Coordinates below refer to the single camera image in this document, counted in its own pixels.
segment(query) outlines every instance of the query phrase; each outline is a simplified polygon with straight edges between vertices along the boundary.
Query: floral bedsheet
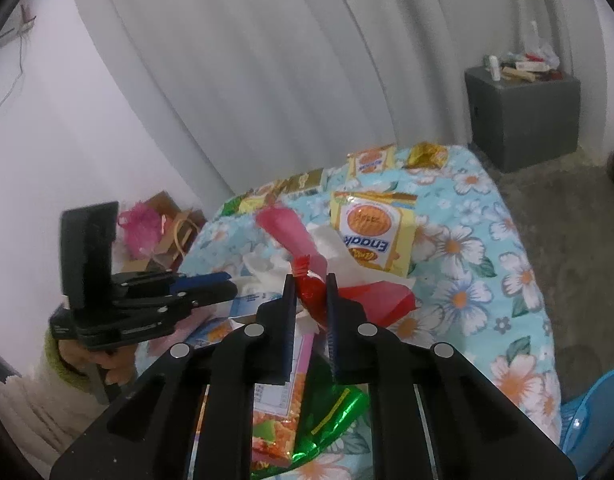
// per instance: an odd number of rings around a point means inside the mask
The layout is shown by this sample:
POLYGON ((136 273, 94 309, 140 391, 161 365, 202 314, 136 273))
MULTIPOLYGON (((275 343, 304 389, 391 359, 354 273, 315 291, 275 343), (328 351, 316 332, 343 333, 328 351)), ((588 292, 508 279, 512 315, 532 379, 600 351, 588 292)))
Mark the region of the floral bedsheet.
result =
MULTIPOLYGON (((409 150, 397 155, 402 167, 409 150)), ((560 439, 560 385, 551 324, 532 266, 494 182, 465 147, 450 146, 442 170, 388 170, 345 182, 347 166, 328 172, 325 191, 287 205, 305 224, 329 222, 330 193, 382 186, 418 195, 410 276, 417 310, 395 323, 402 340, 447 341, 541 428, 560 439)), ((196 239, 180 270, 248 275, 243 254, 271 255, 271 239, 251 215, 218 218, 196 239)), ((371 432, 361 417, 326 454, 283 480, 370 479, 371 432)))

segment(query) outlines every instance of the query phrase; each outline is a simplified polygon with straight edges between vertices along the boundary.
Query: green foil wrapper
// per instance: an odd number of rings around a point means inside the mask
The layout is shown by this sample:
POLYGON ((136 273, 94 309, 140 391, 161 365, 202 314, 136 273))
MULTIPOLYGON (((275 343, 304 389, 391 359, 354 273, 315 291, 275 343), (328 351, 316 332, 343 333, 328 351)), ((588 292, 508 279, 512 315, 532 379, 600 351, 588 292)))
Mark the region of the green foil wrapper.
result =
POLYGON ((241 205, 242 199, 244 199, 251 192, 252 190, 250 189, 247 193, 235 196, 234 198, 229 199, 227 202, 225 202, 220 216, 233 216, 238 213, 238 208, 241 205))
POLYGON ((369 396, 356 386, 333 381, 327 361, 311 355, 301 416, 296 430, 292 465, 287 468, 253 464, 252 480, 261 480, 296 469, 313 460, 342 435, 351 423, 367 411, 369 396))

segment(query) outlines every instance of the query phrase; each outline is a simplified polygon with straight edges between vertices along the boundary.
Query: cable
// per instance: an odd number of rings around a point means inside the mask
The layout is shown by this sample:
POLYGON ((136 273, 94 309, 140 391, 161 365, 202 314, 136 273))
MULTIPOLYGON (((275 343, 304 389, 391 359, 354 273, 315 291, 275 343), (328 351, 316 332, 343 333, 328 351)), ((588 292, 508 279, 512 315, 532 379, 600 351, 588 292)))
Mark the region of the cable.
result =
POLYGON ((12 92, 14 92, 14 89, 16 88, 16 83, 23 76, 23 34, 20 33, 18 37, 20 38, 20 45, 18 47, 18 68, 20 69, 20 72, 18 72, 18 75, 12 83, 12 87, 10 88, 10 90, 7 92, 7 94, 5 94, 5 97, 2 98, 2 101, 0 102, 0 109, 1 106, 5 104, 5 101, 7 101, 8 97, 12 95, 12 92))

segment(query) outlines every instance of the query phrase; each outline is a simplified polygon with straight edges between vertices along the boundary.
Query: snack package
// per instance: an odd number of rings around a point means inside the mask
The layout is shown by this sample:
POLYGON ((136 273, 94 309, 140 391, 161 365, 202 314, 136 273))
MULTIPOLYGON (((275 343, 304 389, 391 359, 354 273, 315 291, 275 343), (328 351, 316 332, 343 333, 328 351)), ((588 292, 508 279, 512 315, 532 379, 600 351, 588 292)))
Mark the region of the snack package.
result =
POLYGON ((406 170, 425 168, 428 170, 442 170, 447 163, 449 152, 446 146, 432 142, 420 142, 411 148, 407 162, 403 166, 406 170))
POLYGON ((300 173, 288 178, 282 194, 287 200, 296 200, 302 196, 321 193, 325 189, 326 184, 327 172, 320 168, 319 170, 300 173))
POLYGON ((280 468, 253 462, 251 480, 275 477, 314 460, 366 413, 368 407, 369 396, 357 386, 336 384, 327 361, 314 352, 307 371, 292 463, 280 468))
POLYGON ((284 180, 274 180, 274 182, 260 186, 241 200, 238 213, 253 213, 263 206, 273 204, 284 187, 284 180))
POLYGON ((360 265, 406 278, 416 234, 416 198, 396 192, 334 192, 331 224, 360 265))
POLYGON ((372 148, 371 150, 350 153, 347 155, 349 160, 347 180, 355 178, 359 174, 380 173, 381 171, 395 168, 395 155, 395 144, 387 144, 386 146, 372 148))
MULTIPOLYGON (((206 346, 220 342, 228 333, 242 326, 234 320, 215 320, 204 330, 198 330, 187 343, 206 346)), ((284 386, 256 384, 251 443, 252 460, 278 467, 292 463, 293 445, 303 402, 305 379, 311 357, 313 334, 295 336, 293 342, 292 373, 284 386)), ((201 431, 207 396, 203 400, 196 434, 201 431)))
POLYGON ((238 296, 216 307, 212 319, 197 327, 185 342, 194 348, 202 348, 219 343, 233 330, 245 323, 254 321, 258 307, 268 301, 277 300, 281 295, 276 292, 256 292, 238 296))

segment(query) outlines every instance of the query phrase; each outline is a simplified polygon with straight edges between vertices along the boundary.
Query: gold wrapper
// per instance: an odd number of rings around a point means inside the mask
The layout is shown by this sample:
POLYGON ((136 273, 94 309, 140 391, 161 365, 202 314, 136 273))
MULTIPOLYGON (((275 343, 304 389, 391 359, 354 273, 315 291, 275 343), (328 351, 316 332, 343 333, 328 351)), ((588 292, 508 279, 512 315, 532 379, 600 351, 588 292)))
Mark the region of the gold wrapper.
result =
POLYGON ((282 194, 287 197, 287 200, 295 200, 302 196, 320 193, 324 189, 326 180, 326 174, 322 168, 299 173, 286 180, 282 194))
POLYGON ((442 170, 447 163, 449 152, 446 146, 432 142, 420 142, 411 148, 405 163, 406 170, 425 168, 428 170, 442 170))

